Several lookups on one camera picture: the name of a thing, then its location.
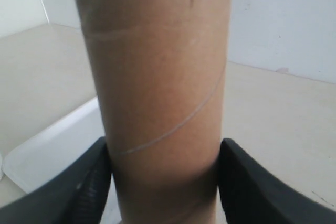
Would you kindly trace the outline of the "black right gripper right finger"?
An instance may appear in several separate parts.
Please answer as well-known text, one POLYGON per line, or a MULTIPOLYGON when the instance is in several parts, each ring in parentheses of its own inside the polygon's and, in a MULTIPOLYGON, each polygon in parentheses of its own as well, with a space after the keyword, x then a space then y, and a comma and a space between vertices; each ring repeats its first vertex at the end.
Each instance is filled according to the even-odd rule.
POLYGON ((335 211, 283 183, 230 138, 221 142, 218 189, 227 223, 335 223, 335 211))

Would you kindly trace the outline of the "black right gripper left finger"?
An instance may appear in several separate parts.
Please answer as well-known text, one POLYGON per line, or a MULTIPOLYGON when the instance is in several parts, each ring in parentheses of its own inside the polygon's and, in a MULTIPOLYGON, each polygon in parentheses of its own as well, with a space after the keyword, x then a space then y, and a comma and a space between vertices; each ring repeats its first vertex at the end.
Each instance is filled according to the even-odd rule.
POLYGON ((1 223, 100 223, 111 183, 106 141, 99 138, 73 164, 1 208, 1 223))

